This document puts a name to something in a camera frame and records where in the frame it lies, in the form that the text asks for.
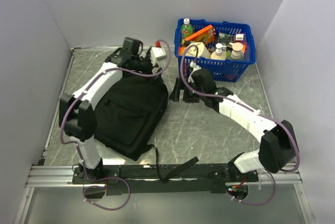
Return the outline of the black student backpack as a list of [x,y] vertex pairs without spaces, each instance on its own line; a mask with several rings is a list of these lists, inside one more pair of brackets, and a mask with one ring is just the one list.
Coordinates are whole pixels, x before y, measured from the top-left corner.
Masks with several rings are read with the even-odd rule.
[[153,147],[149,140],[167,109],[168,96],[162,77],[125,74],[95,108],[94,138],[137,161]]

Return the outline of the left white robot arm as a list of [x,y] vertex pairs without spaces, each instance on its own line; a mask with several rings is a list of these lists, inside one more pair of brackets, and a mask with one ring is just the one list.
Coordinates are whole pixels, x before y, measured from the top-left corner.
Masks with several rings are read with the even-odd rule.
[[60,98],[59,127],[63,145],[73,144],[79,155],[79,168],[91,183],[104,177],[103,161],[95,145],[97,118],[95,109],[106,93],[121,81],[124,73],[133,76],[155,78],[163,69],[153,73],[158,62],[169,55],[157,41],[146,54],[143,43],[134,38],[125,38],[122,47],[110,54],[96,74],[76,92]]

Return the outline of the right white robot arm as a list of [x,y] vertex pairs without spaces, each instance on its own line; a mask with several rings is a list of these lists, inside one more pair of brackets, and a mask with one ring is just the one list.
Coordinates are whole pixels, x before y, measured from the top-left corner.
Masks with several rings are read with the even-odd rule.
[[259,142],[259,149],[240,153],[230,161],[228,174],[232,180],[240,181],[258,169],[277,173],[292,160],[299,165],[299,149],[290,122],[278,122],[244,103],[231,90],[217,87],[208,69],[193,68],[187,79],[180,75],[177,83],[191,98],[201,99],[207,107],[232,119]]

